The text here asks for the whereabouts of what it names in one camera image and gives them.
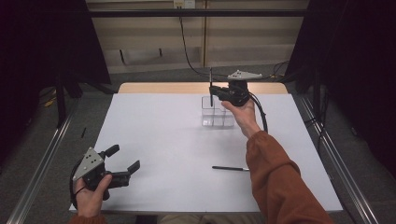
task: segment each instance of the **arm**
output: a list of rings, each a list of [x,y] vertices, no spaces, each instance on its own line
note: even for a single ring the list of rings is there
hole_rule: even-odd
[[[235,116],[247,137],[247,166],[253,197],[267,223],[332,223],[300,177],[298,166],[283,147],[257,125],[254,104],[234,107],[222,102]]]
[[[103,193],[111,182],[111,175],[106,175],[99,183],[96,191],[85,189],[84,180],[81,178],[76,184],[78,191],[78,213],[74,215],[69,224],[104,224],[105,217],[100,214],[103,201]]]

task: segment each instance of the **gray floor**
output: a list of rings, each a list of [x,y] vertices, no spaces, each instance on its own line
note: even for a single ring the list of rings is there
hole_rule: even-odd
[[[231,74],[236,69],[252,73],[272,74],[272,65],[249,65],[214,68],[214,73]],[[206,77],[197,76],[190,69],[173,71],[140,72],[133,74],[111,75],[113,84],[108,87],[117,90],[121,83],[127,81],[207,81]],[[276,81],[269,78],[264,81]],[[78,100],[76,113],[64,135],[53,161],[45,173],[38,193],[32,206],[23,218],[23,223],[65,223],[72,216],[68,212],[69,194],[68,179],[75,162],[88,147],[94,146],[100,132],[112,96],[105,95],[96,89],[81,84],[84,90],[83,97]],[[311,91],[300,95],[295,92],[294,83],[287,84],[288,91],[293,94],[304,120],[308,119],[301,100],[312,97]],[[67,105],[76,100],[68,99]],[[20,143],[7,158],[0,175],[0,223],[6,223],[18,199],[24,192],[27,184],[34,175],[37,165],[50,143],[57,123],[56,102],[44,107],[41,105],[32,119],[31,125],[21,136]],[[370,207],[379,223],[396,223],[396,181],[372,156],[363,139],[350,131],[351,126],[343,116],[336,103],[330,100],[327,112],[326,130],[332,137],[344,162],[362,193],[367,198]],[[314,144],[317,144],[318,135],[313,126],[308,127]],[[332,182],[340,199],[345,203],[356,223],[363,223],[355,203],[334,169],[332,161],[326,151],[320,147],[323,163],[332,177]],[[353,223],[345,211],[331,214],[336,223]],[[107,215],[109,223],[134,223],[133,215]]]

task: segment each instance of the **metal rail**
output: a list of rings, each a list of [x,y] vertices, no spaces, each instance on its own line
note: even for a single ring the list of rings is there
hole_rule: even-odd
[[[303,98],[302,102],[309,118],[313,119],[315,115],[313,112],[313,106],[311,105],[310,101],[306,98]],[[315,122],[314,127],[318,135],[320,135],[320,132],[323,127],[322,124],[319,122]],[[361,189],[355,182],[355,179],[352,177],[352,174],[347,169],[346,164],[341,158],[341,155],[338,153],[337,148],[335,147],[334,143],[332,142],[332,139],[330,138],[326,130],[323,130],[322,132],[321,142],[323,143],[324,148],[329,154],[332,163],[334,164],[335,170],[340,175],[341,180],[343,181],[344,186],[346,187],[346,190],[349,193],[349,196],[351,197],[353,203],[358,209],[364,223],[367,224],[378,223],[378,220],[376,219],[375,214],[369,202],[367,201],[364,194],[361,192]]]
[[[72,105],[70,109],[69,115],[66,117],[66,120],[62,124],[60,128],[55,131],[49,146],[47,147],[46,152],[44,153],[41,162],[38,164],[37,169],[35,170],[32,179],[30,180],[27,188],[23,192],[22,196],[20,197],[17,205],[15,206],[14,210],[9,217],[7,224],[22,224],[23,221],[26,219],[26,216],[29,212],[30,207],[33,204],[35,196],[37,195],[38,191],[40,190],[41,183],[46,176],[46,173],[50,167],[50,164],[57,152],[59,145],[64,138],[64,134],[67,131],[67,128],[70,124],[71,118],[76,112],[76,108],[78,106],[79,99],[77,99]]]
[[[305,9],[92,9],[93,18],[111,17],[303,17]]]

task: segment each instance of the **wall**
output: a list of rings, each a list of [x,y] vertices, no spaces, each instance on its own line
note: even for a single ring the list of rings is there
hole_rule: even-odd
[[[196,8],[305,9],[308,0],[196,0]],[[87,0],[89,9],[173,8],[173,1]],[[110,73],[188,67],[179,18],[93,18]],[[303,18],[183,18],[192,66],[279,63]],[[120,49],[125,64],[120,60]]]

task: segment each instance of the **wooden table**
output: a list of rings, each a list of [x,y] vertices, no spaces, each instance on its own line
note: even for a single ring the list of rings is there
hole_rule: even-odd
[[[213,85],[226,87],[227,82],[214,82]],[[285,85],[271,82],[250,82],[249,91],[254,94],[287,94]],[[208,82],[126,82],[119,93],[209,93]]]

